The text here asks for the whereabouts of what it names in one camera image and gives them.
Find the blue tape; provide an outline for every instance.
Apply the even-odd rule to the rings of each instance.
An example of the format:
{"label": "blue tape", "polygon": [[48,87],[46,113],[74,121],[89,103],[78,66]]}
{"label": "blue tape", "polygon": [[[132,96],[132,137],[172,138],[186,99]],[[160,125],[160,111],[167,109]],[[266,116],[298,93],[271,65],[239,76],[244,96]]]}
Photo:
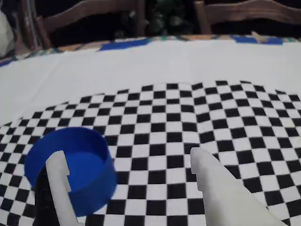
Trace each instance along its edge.
{"label": "blue tape", "polygon": [[264,44],[264,45],[283,45],[282,39],[279,38],[268,38],[266,42],[259,43],[253,37],[246,37],[246,36],[235,36],[231,35],[231,38],[236,41],[236,43],[251,43],[251,44]]}
{"label": "blue tape", "polygon": [[13,61],[13,59],[9,59],[9,60],[0,62],[0,67],[3,67],[3,66],[5,66],[5,65],[8,65],[8,64],[10,64],[12,61]]}
{"label": "blue tape", "polygon": [[137,46],[144,46],[150,43],[149,39],[136,40],[136,41],[124,41],[124,42],[112,42],[103,44],[99,51],[114,50],[114,49],[126,49]]}

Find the checkered tablecloth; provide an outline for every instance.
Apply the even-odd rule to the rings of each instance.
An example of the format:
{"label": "checkered tablecloth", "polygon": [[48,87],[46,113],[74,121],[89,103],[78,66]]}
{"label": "checkered tablecloth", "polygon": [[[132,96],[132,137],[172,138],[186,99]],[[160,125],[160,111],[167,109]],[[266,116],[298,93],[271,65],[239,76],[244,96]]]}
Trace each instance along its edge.
{"label": "checkered tablecloth", "polygon": [[103,134],[118,186],[79,218],[97,226],[204,226],[190,149],[210,151],[263,205],[301,225],[301,101],[249,82],[157,84],[99,94],[26,114],[0,127],[0,223],[32,225],[24,159],[43,135],[68,126]]}

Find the wooden chair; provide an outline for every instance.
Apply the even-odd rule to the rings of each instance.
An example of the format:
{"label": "wooden chair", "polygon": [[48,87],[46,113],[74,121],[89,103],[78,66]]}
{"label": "wooden chair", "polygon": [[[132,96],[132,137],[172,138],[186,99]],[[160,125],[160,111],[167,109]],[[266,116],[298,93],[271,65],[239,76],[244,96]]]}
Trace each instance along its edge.
{"label": "wooden chair", "polygon": [[203,34],[212,34],[213,24],[247,19],[265,18],[282,23],[301,24],[301,9],[282,5],[274,0],[208,5],[204,1],[196,1],[195,7]]}
{"label": "wooden chair", "polygon": [[35,20],[43,48],[48,49],[52,47],[49,33],[56,29],[87,16],[120,11],[136,12],[136,36],[144,36],[145,0],[84,0],[59,14],[47,18],[38,16]]}
{"label": "wooden chair", "polygon": [[17,22],[17,36],[22,39],[22,42],[30,49],[37,50],[38,40],[34,30],[33,21],[30,18],[30,8],[28,8],[30,2],[28,0],[21,0],[18,5],[16,12],[16,22]]}

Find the checkerboard pattern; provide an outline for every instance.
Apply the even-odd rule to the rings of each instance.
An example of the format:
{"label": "checkerboard pattern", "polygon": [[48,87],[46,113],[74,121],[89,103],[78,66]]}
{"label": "checkerboard pattern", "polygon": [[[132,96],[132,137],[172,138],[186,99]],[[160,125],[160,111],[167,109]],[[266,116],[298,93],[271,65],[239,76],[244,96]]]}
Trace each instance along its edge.
{"label": "checkerboard pattern", "polygon": [[34,196],[24,159],[43,135],[83,126],[103,134],[118,174],[108,205],[89,226],[204,226],[190,171],[200,144],[280,220],[300,225],[301,102],[248,82],[157,84],[26,113],[0,127],[0,225],[31,226]]}

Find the blue plastic cup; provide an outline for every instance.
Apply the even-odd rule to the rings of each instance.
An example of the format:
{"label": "blue plastic cup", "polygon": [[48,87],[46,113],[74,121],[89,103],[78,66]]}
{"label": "blue plastic cup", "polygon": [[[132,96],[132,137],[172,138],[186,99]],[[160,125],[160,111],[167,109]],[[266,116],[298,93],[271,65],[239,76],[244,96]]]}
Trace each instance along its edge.
{"label": "blue plastic cup", "polygon": [[89,215],[108,203],[117,185],[107,142],[96,130],[69,127],[46,134],[38,140],[25,159],[25,176],[35,180],[46,160],[63,150],[70,175],[69,197],[76,216]]}

